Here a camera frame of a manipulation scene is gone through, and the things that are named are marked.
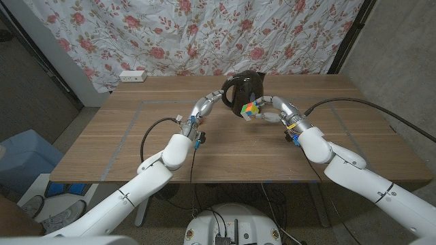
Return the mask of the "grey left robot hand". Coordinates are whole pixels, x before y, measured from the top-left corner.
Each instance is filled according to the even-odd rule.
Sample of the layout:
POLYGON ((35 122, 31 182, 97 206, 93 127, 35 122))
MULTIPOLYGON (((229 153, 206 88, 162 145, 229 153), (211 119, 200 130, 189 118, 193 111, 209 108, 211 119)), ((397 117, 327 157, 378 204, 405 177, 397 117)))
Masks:
POLYGON ((181 133, 185 137, 194 140, 200 121, 211 113, 213 105, 221 100, 223 94, 223 90, 214 91, 196 102, 189 118, 181 124, 181 133))

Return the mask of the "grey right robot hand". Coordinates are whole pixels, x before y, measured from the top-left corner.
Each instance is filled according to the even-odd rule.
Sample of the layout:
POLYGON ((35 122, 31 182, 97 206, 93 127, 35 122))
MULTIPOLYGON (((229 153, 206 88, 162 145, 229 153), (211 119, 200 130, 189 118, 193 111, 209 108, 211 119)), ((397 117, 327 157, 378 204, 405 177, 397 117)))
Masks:
POLYGON ((258 108, 263 108, 266 105, 270 105, 278 113, 273 112, 261 112, 254 115, 256 119, 263 119, 270 123, 282 123, 290 131, 302 133, 303 131, 310 129, 313 125, 303 116, 300 111, 289 101, 278 96, 262 96, 254 101, 258 108))

